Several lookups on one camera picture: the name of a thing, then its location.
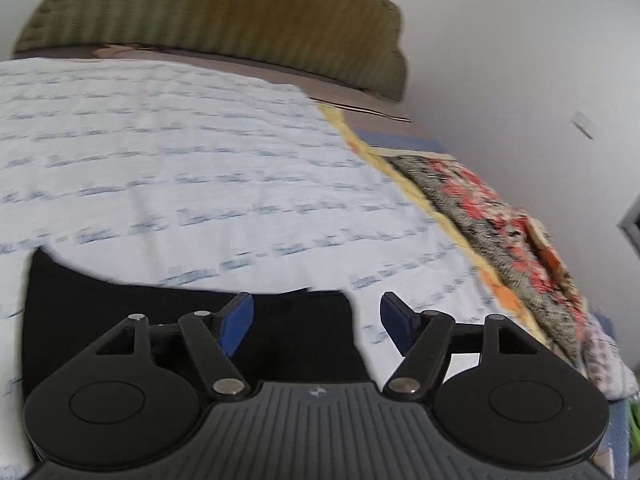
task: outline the blue printed pattern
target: blue printed pattern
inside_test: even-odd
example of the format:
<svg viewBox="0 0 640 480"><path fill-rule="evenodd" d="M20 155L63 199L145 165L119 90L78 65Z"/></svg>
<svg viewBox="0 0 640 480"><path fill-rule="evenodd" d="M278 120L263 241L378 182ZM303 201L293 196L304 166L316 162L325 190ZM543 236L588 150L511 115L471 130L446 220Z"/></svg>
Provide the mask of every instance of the blue printed pattern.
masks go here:
<svg viewBox="0 0 640 480"><path fill-rule="evenodd" d="M433 219L293 86L164 62L3 63L0 175L0 336L17 333L41 245L121 282L344 290L379 383L397 364L386 290L468 322L497 312ZM0 371L17 377L11 355ZM0 430L0 466L19 443Z"/></svg>

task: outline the black fabric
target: black fabric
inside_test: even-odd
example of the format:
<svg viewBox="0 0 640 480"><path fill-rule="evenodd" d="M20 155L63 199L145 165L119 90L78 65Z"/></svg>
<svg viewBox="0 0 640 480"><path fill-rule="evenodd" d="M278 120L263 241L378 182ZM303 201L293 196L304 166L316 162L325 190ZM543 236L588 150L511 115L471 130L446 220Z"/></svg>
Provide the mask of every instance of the black fabric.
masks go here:
<svg viewBox="0 0 640 480"><path fill-rule="evenodd" d="M175 323L195 310L218 311L234 292L119 285L33 253L22 327L22 389L26 398L46 377L133 312L150 324ZM254 322L233 357L252 385L366 381L353 344L349 301L341 292L254 295Z"/></svg>

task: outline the tufted headboard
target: tufted headboard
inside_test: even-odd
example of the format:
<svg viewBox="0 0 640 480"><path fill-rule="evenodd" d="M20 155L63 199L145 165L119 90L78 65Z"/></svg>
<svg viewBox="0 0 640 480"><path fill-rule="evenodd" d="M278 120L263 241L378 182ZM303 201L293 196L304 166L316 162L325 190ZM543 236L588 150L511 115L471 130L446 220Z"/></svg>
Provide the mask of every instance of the tufted headboard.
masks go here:
<svg viewBox="0 0 640 480"><path fill-rule="evenodd" d="M400 100L389 0L44 0L15 52L137 43L286 66Z"/></svg>

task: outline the white bed sheet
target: white bed sheet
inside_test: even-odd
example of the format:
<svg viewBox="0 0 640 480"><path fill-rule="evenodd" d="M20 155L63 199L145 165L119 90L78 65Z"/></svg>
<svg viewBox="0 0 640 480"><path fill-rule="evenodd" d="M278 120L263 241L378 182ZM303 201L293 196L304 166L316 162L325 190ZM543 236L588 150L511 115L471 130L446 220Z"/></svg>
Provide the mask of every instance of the white bed sheet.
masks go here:
<svg viewBox="0 0 640 480"><path fill-rule="evenodd" d="M378 384L401 360L380 325L385 291L461 322L500 312L433 219L298 88L181 64L1 63L0 236L0 478L31 465L17 348L37 245L126 283L344 290Z"/></svg>

